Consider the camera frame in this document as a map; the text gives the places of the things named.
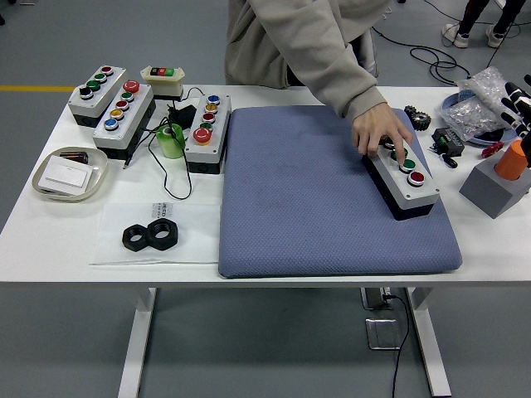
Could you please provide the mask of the person's right hand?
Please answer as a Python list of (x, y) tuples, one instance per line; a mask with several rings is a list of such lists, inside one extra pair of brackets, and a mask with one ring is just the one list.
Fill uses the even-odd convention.
[(353, 146), (363, 156), (374, 158), (383, 138), (392, 140), (397, 162), (403, 164), (406, 158), (404, 143), (411, 144), (413, 137), (386, 103), (377, 104), (358, 116), (352, 127)]

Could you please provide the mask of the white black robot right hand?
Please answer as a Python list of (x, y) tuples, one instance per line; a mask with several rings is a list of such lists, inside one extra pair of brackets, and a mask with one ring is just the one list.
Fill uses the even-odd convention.
[(504, 84), (504, 88), (509, 97), (501, 99), (502, 105), (514, 115), (502, 112), (500, 118), (522, 139), (520, 145), (530, 167), (530, 94), (509, 81)]

